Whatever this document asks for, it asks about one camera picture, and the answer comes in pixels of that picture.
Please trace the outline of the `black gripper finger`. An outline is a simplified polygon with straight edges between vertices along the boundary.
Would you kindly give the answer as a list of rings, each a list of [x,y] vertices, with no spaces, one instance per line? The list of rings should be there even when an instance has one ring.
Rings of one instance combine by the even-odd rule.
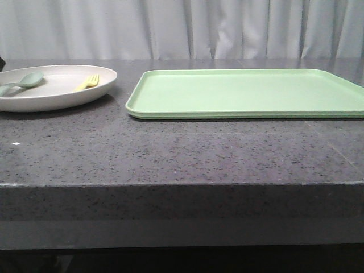
[[[3,68],[5,67],[6,62],[4,61],[3,58],[0,57],[0,72],[3,70]]]

